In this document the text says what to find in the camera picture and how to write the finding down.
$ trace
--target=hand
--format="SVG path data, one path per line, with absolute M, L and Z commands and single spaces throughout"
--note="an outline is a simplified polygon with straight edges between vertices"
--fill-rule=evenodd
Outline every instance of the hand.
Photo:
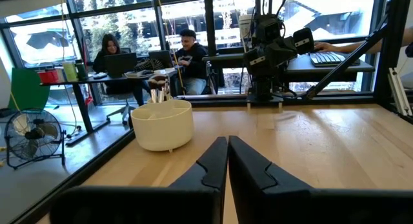
M 322 43 L 322 42 L 315 42 L 314 50 L 318 50 L 319 52 L 340 52 L 339 47 L 333 46 L 330 43 Z
M 180 61 L 178 62 L 178 65 L 179 65 L 179 66 L 189 66 L 189 62 L 188 62 L 188 61 L 185 61 L 185 60 L 180 60 Z

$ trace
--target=green chair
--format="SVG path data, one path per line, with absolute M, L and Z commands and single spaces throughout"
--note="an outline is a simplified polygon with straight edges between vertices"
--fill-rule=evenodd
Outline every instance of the green chair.
M 26 68 L 13 68 L 12 93 L 20 110 L 27 108 L 44 109 L 49 97 L 50 86 L 40 86 L 37 72 Z M 17 110 L 13 99 L 10 97 L 8 107 Z

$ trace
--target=red container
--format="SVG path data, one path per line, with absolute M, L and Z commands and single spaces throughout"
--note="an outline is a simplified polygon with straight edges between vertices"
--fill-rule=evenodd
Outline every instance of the red container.
M 40 80 L 43 84 L 57 83 L 59 81 L 59 76 L 56 70 L 50 70 L 46 72 L 38 72 Z

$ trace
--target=dark hair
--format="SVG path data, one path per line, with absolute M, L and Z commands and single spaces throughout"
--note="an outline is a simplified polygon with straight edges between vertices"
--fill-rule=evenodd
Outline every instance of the dark hair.
M 116 46 L 116 54 L 120 54 L 121 53 L 121 48 L 119 47 L 119 43 L 117 42 L 117 39 L 115 36 L 113 36 L 112 34 L 105 34 L 103 36 L 102 39 L 102 51 L 105 53 L 105 55 L 110 54 L 108 52 L 108 43 L 109 41 L 114 42 L 115 46 Z
M 189 29 L 182 30 L 182 31 L 179 33 L 179 35 L 182 36 L 182 37 L 194 37 L 194 39 L 196 39 L 196 33 L 195 33 L 195 31 L 189 30 Z

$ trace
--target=keyboard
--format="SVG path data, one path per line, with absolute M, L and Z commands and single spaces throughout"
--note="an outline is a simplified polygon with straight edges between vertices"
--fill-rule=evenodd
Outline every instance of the keyboard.
M 316 52 L 309 53 L 309 55 L 311 58 L 311 63 L 314 66 L 337 66 L 346 59 L 346 57 L 342 56 L 341 54 L 334 52 Z M 360 65 L 359 59 L 352 64 L 352 66 L 357 65 Z

